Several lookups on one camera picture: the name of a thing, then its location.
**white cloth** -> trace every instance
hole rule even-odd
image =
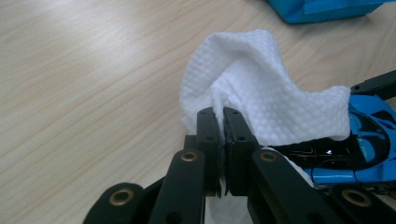
[[[347,138],[349,93],[343,86],[321,92],[299,90],[283,66],[274,38],[257,30],[209,36],[189,62],[180,104],[190,134],[196,133],[197,112],[210,106],[222,129],[222,110],[228,106],[243,114],[261,145],[281,146],[322,137]],[[231,217],[224,215],[240,203],[228,203],[224,198],[210,201],[217,203],[208,205],[206,216],[215,221],[209,218],[206,223],[248,223],[248,219],[231,222],[248,217],[238,210]],[[217,210],[219,204],[224,207]]]

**light wood surface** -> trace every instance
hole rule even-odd
[[[164,176],[183,72],[211,33],[270,31],[320,91],[396,69],[395,12],[287,25],[259,0],[0,1],[0,223],[82,223],[107,188]]]

